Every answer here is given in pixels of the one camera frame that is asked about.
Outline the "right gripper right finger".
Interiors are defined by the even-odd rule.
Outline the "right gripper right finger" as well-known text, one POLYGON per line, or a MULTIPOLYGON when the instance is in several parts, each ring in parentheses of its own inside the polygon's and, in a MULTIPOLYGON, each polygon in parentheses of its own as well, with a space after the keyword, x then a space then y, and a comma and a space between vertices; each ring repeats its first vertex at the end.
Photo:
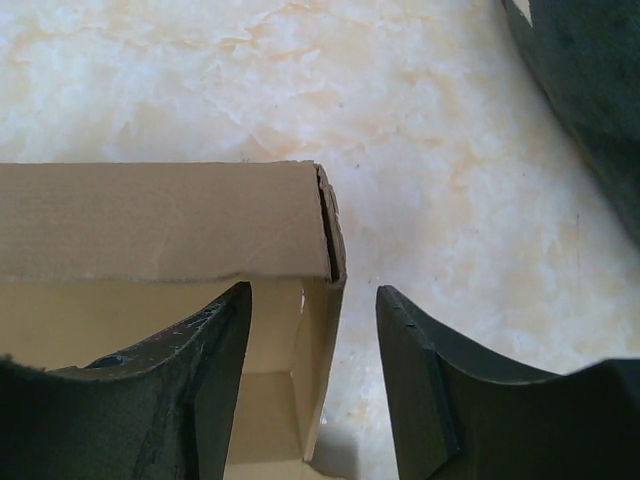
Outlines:
POLYGON ((558 375, 503 356, 382 286, 376 320, 403 479, 635 479, 639 363, 558 375))

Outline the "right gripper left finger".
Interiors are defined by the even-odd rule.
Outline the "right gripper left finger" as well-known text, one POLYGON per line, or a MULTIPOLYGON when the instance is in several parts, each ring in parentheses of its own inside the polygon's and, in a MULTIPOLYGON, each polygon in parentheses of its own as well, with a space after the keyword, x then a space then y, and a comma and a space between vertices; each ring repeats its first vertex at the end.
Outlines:
POLYGON ((1 360, 5 479, 220 479, 252 315, 239 282, 85 367, 1 360))

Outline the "brown cardboard box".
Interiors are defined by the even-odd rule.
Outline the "brown cardboard box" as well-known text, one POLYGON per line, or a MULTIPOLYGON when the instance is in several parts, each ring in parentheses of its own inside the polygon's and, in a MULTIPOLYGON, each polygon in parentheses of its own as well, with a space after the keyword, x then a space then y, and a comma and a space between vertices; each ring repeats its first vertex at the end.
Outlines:
POLYGON ((250 284, 220 479, 318 477, 345 281, 334 193, 312 162, 1 168, 1 360, 85 367, 250 284))

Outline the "black plush flower-pattern bag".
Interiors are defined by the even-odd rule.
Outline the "black plush flower-pattern bag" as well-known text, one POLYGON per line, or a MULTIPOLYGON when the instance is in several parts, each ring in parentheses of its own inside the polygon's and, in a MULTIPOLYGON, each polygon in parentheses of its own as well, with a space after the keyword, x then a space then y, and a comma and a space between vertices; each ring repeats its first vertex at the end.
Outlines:
POLYGON ((505 1, 514 43, 606 198, 639 238, 639 4, 505 1))

